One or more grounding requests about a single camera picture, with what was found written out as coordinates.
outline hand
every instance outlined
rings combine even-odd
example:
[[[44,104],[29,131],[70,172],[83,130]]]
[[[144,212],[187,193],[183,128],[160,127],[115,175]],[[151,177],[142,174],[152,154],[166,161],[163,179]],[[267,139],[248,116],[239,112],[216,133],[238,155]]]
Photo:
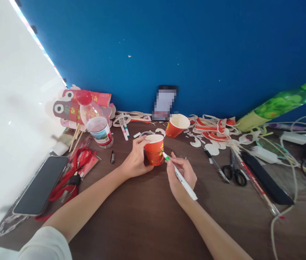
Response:
[[[176,158],[175,154],[172,152],[170,160],[167,162],[166,171],[169,178],[172,194],[174,195],[177,202],[181,205],[189,201],[193,201],[181,182],[177,179],[175,174],[175,167],[172,163],[175,164],[179,172],[183,175],[190,188],[194,189],[197,178],[192,166],[188,160],[183,158]]]
[[[146,136],[144,135],[133,140],[131,153],[121,166],[118,167],[128,179],[145,174],[154,168],[153,165],[145,166],[143,164],[143,147],[150,143],[150,140],[146,140],[145,138]]]

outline black smartphone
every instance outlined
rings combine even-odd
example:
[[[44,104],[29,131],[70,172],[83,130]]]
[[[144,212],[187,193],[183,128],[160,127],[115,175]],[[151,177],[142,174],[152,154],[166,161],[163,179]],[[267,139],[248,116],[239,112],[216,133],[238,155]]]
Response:
[[[47,206],[48,198],[64,171],[68,157],[50,156],[26,189],[12,213],[38,216]]]
[[[161,85],[158,87],[156,99],[154,101],[152,120],[164,121],[170,119],[170,114],[176,100],[177,93],[177,86]]]

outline paper cup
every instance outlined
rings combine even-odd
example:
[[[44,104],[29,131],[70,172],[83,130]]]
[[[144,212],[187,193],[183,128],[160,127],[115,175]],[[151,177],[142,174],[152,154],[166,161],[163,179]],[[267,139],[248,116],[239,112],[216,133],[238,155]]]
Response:
[[[150,140],[145,145],[146,155],[150,165],[159,166],[164,163],[164,137],[162,135],[147,135],[146,140]]]
[[[167,124],[165,133],[168,137],[175,138],[179,135],[184,129],[190,126],[190,121],[188,117],[177,114],[173,115],[170,119],[169,123]]]

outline green bottle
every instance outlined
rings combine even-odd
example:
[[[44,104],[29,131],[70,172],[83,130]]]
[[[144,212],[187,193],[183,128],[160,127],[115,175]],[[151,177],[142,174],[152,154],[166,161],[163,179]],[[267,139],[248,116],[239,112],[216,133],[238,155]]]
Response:
[[[237,121],[242,132],[265,124],[299,106],[306,104],[306,84],[296,90],[283,91]]]

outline black scissors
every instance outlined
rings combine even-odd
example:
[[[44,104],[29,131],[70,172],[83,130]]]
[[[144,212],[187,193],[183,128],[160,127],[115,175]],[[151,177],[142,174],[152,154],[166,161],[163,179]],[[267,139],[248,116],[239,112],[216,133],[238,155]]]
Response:
[[[241,186],[247,186],[247,178],[244,173],[236,167],[236,161],[231,151],[231,165],[225,165],[223,167],[225,176],[231,181],[235,177],[235,182]]]

